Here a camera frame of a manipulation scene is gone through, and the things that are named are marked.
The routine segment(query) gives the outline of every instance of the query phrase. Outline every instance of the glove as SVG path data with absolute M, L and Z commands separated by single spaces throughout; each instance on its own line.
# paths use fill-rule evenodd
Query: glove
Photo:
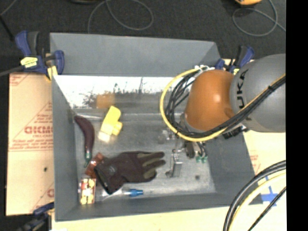
M 120 189 L 124 183 L 148 182 L 156 177 L 156 169 L 166 162 L 163 152 L 124 152 L 114 158 L 104 157 L 95 168 L 98 182 L 109 194 Z

